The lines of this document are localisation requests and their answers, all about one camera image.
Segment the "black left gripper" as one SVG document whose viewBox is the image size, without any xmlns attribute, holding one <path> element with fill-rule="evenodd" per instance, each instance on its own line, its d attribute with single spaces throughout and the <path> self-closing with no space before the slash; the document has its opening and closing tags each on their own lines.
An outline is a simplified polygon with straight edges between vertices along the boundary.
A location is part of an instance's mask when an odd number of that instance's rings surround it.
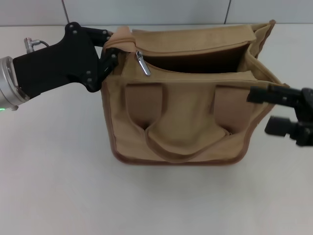
<svg viewBox="0 0 313 235">
<path fill-rule="evenodd" d="M 99 91 L 101 80 L 118 65 L 120 50 L 106 49 L 99 59 L 95 48 L 103 47 L 112 35 L 106 29 L 67 24 L 60 42 L 14 58 L 19 88 L 29 97 L 70 83 L 80 83 L 91 93 Z"/>
</svg>

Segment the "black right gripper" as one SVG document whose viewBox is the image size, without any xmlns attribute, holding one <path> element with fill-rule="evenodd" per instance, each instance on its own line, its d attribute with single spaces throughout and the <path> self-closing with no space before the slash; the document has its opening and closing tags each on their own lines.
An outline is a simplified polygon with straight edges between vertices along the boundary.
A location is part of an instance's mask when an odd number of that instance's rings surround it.
<svg viewBox="0 0 313 235">
<path fill-rule="evenodd" d="M 296 144 L 299 146 L 313 145 L 312 89 L 297 90 L 281 86 L 251 87 L 247 102 L 258 104 L 265 102 L 294 108 L 298 123 L 292 122 L 289 118 L 271 116 L 265 127 L 265 133 L 279 137 L 289 135 L 290 139 L 294 139 L 298 126 Z"/>
</svg>

